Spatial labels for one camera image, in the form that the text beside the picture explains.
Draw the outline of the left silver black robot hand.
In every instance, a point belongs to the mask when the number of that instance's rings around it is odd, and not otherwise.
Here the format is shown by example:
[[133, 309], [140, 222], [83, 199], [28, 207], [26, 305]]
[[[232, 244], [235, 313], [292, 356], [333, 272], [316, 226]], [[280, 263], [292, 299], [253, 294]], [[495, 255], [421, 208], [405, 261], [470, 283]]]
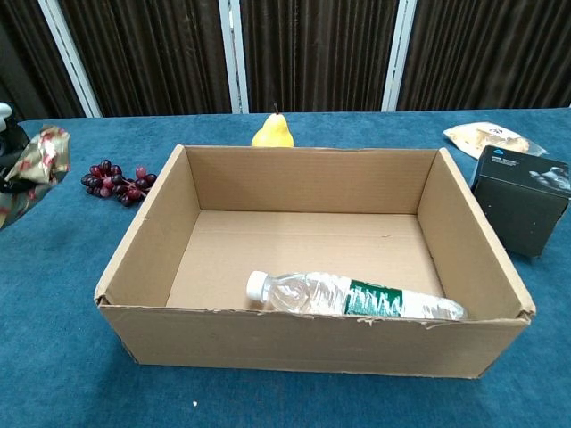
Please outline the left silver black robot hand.
[[8, 178], [28, 143], [29, 138], [18, 124], [12, 107], [1, 102], [1, 193], [21, 193], [30, 188], [26, 180]]

